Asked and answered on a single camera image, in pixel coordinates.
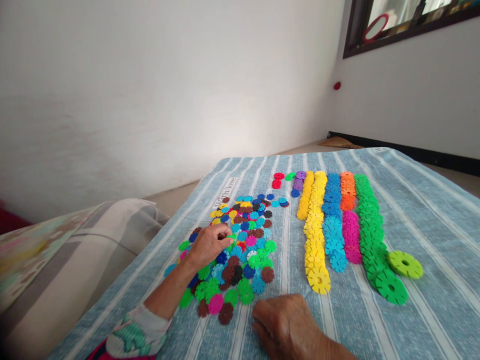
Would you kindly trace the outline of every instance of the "patterned sleeve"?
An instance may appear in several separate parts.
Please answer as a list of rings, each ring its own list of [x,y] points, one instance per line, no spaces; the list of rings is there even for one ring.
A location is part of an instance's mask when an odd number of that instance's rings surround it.
[[[150,312],[143,304],[126,314],[106,341],[88,357],[105,359],[155,359],[167,338],[171,320]]]

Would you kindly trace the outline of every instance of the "stack of yellow discs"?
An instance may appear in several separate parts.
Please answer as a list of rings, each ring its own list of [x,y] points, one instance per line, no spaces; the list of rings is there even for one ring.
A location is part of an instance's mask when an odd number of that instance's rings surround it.
[[[325,267],[325,238],[322,230],[324,221],[322,205],[324,203],[327,175],[323,171],[317,171],[314,175],[313,185],[307,190],[309,173],[312,172],[307,172],[303,184],[303,195],[305,192],[309,192],[308,214],[303,227],[303,232],[306,235],[305,273],[313,291],[324,295],[330,291],[330,276]]]

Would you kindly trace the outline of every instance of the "striped tablecloth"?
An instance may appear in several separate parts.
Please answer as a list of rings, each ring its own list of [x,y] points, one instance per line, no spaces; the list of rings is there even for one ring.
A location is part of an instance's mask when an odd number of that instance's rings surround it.
[[[304,269],[304,223],[296,217],[299,198],[290,197],[292,182],[271,188],[274,173],[300,170],[368,176],[384,217],[388,249],[410,253],[423,265],[421,279],[402,278],[409,294],[406,305],[382,298],[361,265],[348,264],[344,273],[329,268],[331,291],[312,291]],[[197,226],[209,224],[225,192],[231,199],[273,193],[291,204],[273,211],[276,276],[255,300],[302,294],[320,328],[360,359],[472,359],[480,354],[480,200],[402,153],[380,147],[221,160],[50,359],[85,359],[122,315],[162,281],[179,257],[179,244]],[[216,316],[199,318],[195,304],[178,310],[158,358],[265,358],[251,327],[253,304],[237,305],[228,326]]]

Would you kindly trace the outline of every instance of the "baseboard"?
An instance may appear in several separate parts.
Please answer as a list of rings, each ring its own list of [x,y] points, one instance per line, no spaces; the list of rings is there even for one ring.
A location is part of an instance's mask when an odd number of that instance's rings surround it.
[[[444,152],[425,150],[419,147],[406,146],[374,140],[366,137],[348,135],[341,132],[329,131],[327,138],[341,137],[366,148],[387,147],[398,150],[412,159],[425,164],[435,165],[445,169],[455,170],[461,173],[475,175],[480,177],[480,160],[471,157],[447,154]]]

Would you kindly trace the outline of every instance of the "hand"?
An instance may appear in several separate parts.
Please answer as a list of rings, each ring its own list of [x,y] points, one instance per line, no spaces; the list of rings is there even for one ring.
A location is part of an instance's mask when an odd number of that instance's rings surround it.
[[[198,233],[191,250],[184,260],[198,270],[210,264],[222,251],[228,248],[234,239],[227,237],[232,235],[232,230],[225,223],[204,227]]]
[[[259,300],[252,312],[255,330],[271,359],[354,359],[318,327],[299,294]]]

